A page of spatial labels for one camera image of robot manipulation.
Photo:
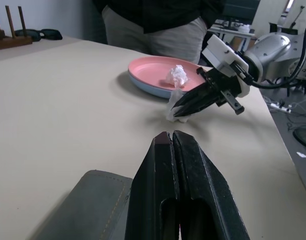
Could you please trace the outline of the black monitor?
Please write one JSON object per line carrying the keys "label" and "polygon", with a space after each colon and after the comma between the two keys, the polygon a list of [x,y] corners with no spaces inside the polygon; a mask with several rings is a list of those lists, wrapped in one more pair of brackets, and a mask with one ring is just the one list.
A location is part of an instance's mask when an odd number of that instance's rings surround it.
{"label": "black monitor", "polygon": [[222,15],[229,18],[253,20],[260,0],[226,0]]}

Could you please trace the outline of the large white tissue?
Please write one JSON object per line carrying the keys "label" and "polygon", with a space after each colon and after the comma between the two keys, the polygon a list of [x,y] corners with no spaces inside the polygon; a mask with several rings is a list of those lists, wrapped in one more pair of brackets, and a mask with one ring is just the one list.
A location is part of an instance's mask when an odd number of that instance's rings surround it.
{"label": "large white tissue", "polygon": [[175,104],[178,100],[182,98],[183,95],[184,93],[180,88],[176,88],[171,92],[169,101],[166,105],[166,112],[165,112],[166,120],[170,122],[178,121],[181,123],[186,123],[188,121],[189,116],[175,117],[175,113],[182,108],[181,106],[175,107]]}

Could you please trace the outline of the person in black top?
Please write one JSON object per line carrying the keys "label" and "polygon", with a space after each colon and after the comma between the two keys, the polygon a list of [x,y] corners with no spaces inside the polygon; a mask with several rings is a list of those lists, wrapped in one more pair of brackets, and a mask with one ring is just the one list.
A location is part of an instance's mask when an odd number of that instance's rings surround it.
{"label": "person in black top", "polygon": [[92,0],[107,43],[198,64],[207,30],[226,0]]}

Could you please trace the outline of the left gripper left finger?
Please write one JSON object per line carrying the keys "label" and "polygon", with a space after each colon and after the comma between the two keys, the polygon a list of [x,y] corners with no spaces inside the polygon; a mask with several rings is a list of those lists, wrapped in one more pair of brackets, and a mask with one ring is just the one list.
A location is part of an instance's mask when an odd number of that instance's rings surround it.
{"label": "left gripper left finger", "polygon": [[179,178],[171,136],[153,138],[130,189],[124,240],[179,240]]}

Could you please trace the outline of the pink plate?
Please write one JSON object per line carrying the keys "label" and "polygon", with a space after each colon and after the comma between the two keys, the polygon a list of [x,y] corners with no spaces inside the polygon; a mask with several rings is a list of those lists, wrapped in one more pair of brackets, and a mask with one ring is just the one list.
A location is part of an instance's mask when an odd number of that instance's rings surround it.
{"label": "pink plate", "polygon": [[173,91],[175,88],[167,84],[165,79],[168,72],[176,65],[182,65],[188,77],[188,82],[181,88],[183,92],[188,92],[205,82],[204,78],[197,74],[198,65],[172,57],[140,57],[129,63],[128,71],[143,83]]}

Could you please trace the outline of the black round base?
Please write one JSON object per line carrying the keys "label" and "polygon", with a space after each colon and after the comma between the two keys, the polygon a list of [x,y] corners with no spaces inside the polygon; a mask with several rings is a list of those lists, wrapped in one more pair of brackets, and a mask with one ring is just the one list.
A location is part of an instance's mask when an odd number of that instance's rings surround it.
{"label": "black round base", "polygon": [[306,147],[306,126],[299,126],[292,132],[294,138]]}

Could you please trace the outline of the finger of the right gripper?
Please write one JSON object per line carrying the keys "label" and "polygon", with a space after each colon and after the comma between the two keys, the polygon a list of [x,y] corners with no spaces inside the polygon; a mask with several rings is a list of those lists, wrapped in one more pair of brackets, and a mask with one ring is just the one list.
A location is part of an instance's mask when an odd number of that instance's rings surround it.
{"label": "finger of the right gripper", "polygon": [[219,88],[202,83],[186,92],[177,102],[176,107],[202,108],[210,106],[219,99]]}
{"label": "finger of the right gripper", "polygon": [[173,113],[174,117],[187,117],[195,113],[199,113],[212,104],[216,103],[218,98],[194,98],[194,99],[184,99],[181,98],[174,105],[174,109],[179,107]]}

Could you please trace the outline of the black sunglasses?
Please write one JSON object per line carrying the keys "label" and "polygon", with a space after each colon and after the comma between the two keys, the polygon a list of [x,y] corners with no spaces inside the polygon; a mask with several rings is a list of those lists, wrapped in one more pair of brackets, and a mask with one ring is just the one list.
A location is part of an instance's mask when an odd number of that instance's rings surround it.
{"label": "black sunglasses", "polygon": [[55,29],[19,29],[15,31],[16,37],[23,37],[24,35],[31,37],[33,42],[39,42],[41,39],[52,40],[52,41],[59,41],[62,40],[63,37],[58,30]]}

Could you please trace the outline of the wooden peg rack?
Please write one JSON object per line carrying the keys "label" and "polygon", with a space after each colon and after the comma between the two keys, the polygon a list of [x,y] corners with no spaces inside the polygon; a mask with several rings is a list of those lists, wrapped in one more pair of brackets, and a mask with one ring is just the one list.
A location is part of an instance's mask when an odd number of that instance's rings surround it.
{"label": "wooden peg rack", "polygon": [[18,6],[18,13],[23,30],[23,36],[16,36],[11,11],[8,5],[5,6],[5,10],[8,18],[11,36],[6,36],[5,31],[0,27],[0,50],[31,45],[33,43],[33,39],[27,33],[22,7]]}

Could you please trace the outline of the white power strip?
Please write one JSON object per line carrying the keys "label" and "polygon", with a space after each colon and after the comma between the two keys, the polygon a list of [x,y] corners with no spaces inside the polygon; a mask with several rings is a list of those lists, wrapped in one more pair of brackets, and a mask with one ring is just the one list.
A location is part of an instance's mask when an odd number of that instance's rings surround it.
{"label": "white power strip", "polygon": [[284,106],[281,106],[280,104],[277,104],[277,103],[269,103],[268,106],[273,109],[273,110],[277,110],[279,112],[283,112],[283,113],[287,113],[287,114],[290,114],[292,112],[292,110],[290,108],[287,108],[287,107],[284,107]]}

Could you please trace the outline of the small white tissue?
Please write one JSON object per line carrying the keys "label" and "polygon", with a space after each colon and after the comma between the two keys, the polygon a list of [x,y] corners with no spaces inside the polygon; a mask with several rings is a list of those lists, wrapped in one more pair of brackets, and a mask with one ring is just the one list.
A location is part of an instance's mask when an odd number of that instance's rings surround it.
{"label": "small white tissue", "polygon": [[174,88],[183,88],[188,81],[189,78],[182,65],[171,68],[165,78],[165,83]]}

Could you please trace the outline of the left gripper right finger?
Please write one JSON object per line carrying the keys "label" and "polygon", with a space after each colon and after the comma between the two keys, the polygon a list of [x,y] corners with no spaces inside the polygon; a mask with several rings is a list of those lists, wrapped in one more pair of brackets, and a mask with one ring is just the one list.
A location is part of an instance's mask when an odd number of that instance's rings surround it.
{"label": "left gripper right finger", "polygon": [[182,240],[251,240],[230,187],[195,138],[172,136]]}

